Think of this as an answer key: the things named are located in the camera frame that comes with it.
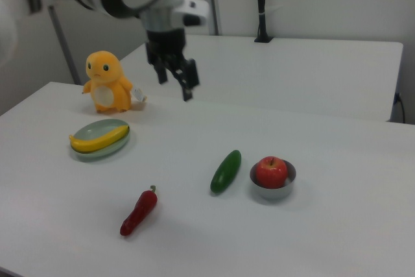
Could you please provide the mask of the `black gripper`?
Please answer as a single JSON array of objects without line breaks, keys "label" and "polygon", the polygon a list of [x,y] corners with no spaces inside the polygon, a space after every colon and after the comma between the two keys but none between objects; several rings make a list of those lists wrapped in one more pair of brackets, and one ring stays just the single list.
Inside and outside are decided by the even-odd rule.
[{"label": "black gripper", "polygon": [[167,68],[179,82],[182,88],[183,100],[189,101],[193,98],[193,88],[199,85],[199,77],[196,62],[193,59],[184,59],[183,50],[185,45],[185,30],[183,28],[166,32],[147,31],[145,45],[147,60],[149,64],[153,65],[159,84],[168,81],[163,60],[172,57],[177,58],[177,60],[169,61]]}]

